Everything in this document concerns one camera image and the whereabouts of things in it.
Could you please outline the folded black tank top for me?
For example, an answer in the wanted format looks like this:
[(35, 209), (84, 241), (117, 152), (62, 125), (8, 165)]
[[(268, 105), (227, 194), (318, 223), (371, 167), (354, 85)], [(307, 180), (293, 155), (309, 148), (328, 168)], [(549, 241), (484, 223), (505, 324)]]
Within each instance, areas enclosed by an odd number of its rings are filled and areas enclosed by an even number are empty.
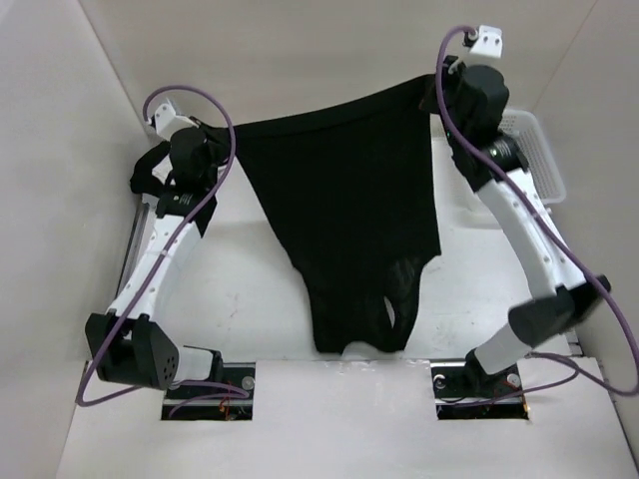
[(159, 198), (163, 193), (164, 182), (156, 178), (153, 168), (170, 152), (170, 143), (163, 141), (151, 148), (135, 164), (130, 178), (130, 190), (135, 195), (149, 195)]

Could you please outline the black tank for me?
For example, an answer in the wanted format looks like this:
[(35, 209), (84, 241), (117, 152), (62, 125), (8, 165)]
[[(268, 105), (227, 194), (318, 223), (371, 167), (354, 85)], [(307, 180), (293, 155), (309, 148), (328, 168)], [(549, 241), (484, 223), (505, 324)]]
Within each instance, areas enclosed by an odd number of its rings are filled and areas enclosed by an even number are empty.
[(422, 75), (328, 108), (238, 125), (236, 151), (308, 291), (316, 349), (404, 350), (441, 252)]
[(159, 198), (163, 193), (164, 182), (156, 178), (153, 168), (170, 152), (170, 143), (163, 141), (151, 148), (135, 164), (130, 178), (130, 190), (135, 195), (149, 195)]

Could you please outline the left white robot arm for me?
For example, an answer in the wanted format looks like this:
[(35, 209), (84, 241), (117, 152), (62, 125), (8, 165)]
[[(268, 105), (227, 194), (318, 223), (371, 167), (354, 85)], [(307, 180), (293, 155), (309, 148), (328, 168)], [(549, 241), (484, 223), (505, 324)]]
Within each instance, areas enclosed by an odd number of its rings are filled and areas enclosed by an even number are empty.
[(215, 194), (235, 156), (234, 130), (189, 126), (147, 152), (130, 179), (133, 193), (156, 201), (153, 231), (133, 273), (85, 334), (106, 382), (166, 390), (183, 383), (206, 398), (224, 386), (218, 352), (177, 345), (160, 317), (217, 206)]

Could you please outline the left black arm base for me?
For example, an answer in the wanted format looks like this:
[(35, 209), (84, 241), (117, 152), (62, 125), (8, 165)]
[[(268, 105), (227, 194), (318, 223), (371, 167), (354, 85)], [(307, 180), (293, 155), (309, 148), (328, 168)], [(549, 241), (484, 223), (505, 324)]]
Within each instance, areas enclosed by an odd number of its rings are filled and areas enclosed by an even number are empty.
[(162, 401), (163, 421), (251, 421), (254, 413), (257, 365), (226, 363), (220, 385), (181, 385)]

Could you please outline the white plastic basket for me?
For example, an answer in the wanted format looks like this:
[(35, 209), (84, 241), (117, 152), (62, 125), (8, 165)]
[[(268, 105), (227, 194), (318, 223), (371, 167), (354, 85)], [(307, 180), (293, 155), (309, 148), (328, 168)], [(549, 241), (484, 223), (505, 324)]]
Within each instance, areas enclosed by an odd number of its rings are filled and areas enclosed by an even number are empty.
[(542, 202), (545, 205), (563, 203), (565, 185), (538, 119), (528, 111), (506, 108), (500, 129), (515, 139), (528, 160)]

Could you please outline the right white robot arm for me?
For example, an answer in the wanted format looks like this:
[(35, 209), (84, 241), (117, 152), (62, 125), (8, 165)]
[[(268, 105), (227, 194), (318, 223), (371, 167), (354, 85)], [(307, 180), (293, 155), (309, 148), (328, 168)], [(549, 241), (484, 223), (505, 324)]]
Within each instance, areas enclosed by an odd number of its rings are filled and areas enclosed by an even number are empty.
[(497, 70), (473, 65), (454, 72), (439, 67), (423, 100), (424, 109), (442, 121), (458, 171), (501, 226), (531, 294), (467, 354), (463, 383), (478, 395), (488, 393), (500, 372), (537, 346), (587, 319), (602, 300), (569, 258), (537, 194), (526, 156), (500, 128), (508, 98)]

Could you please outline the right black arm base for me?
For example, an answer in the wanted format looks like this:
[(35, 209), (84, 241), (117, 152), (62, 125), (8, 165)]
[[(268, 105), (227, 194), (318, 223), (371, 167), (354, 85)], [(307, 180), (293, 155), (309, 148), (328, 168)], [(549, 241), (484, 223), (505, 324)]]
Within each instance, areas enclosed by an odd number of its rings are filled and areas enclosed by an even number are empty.
[(463, 360), (430, 363), (435, 413), (439, 420), (528, 419), (516, 364), (473, 383)]

